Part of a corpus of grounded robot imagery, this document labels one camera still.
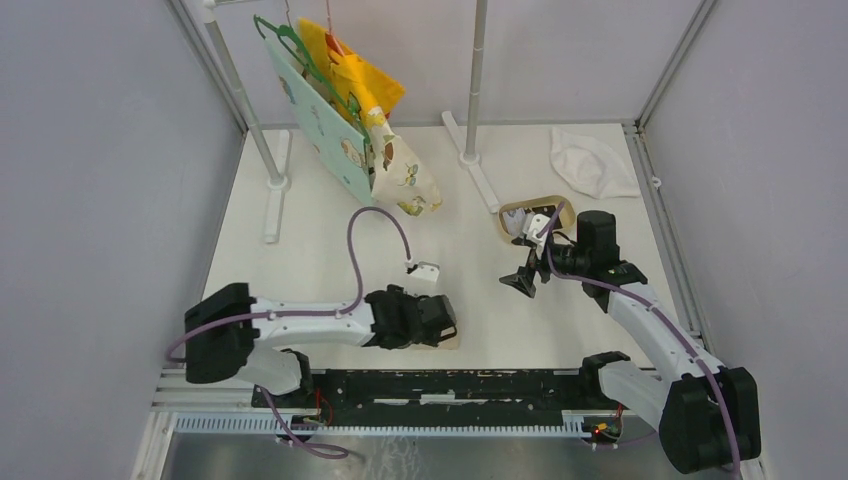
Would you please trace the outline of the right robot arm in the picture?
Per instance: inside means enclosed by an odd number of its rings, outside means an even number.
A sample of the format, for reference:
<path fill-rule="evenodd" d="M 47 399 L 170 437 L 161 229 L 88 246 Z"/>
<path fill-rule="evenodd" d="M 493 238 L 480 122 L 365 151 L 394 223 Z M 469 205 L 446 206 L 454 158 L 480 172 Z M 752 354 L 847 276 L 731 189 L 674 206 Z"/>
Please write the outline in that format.
<path fill-rule="evenodd" d="M 741 475 L 743 462 L 757 459 L 762 448 L 753 375 L 726 366 L 673 320 L 647 277 L 622 259 L 613 214 L 578 214 L 575 238 L 563 242 L 556 240 L 558 217 L 557 211 L 519 215 L 513 242 L 528 247 L 529 254 L 501 283 L 532 298 L 537 280 L 579 282 L 654 368 L 648 374 L 617 351 L 589 356 L 577 382 L 580 400 L 591 408 L 615 401 L 635 413 L 658 434 L 667 459 L 682 474 L 726 468 Z"/>

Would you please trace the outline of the beige card holder wallet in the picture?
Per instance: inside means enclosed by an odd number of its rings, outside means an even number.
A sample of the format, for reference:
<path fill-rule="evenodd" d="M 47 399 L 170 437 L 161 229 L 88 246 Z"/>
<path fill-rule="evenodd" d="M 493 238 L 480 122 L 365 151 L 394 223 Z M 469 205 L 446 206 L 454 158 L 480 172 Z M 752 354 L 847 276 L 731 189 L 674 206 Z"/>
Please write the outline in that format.
<path fill-rule="evenodd" d="M 426 350 L 457 350 L 461 344 L 461 336 L 459 332 L 453 332 L 447 338 L 442 339 L 437 345 L 420 345 L 421 349 Z"/>

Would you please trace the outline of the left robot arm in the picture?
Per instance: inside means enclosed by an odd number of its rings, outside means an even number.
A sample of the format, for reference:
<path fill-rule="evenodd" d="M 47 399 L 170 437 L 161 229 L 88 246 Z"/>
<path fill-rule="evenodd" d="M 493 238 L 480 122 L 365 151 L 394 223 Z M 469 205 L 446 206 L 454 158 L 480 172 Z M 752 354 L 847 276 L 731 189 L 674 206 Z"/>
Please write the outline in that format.
<path fill-rule="evenodd" d="M 309 359 L 298 351 L 300 345 L 436 348 L 458 334 L 446 296 L 412 295 L 397 285 L 359 302 L 297 304 L 255 297 L 247 284 L 232 283 L 187 310 L 184 324 L 188 383 L 236 379 L 295 408 L 314 394 Z"/>

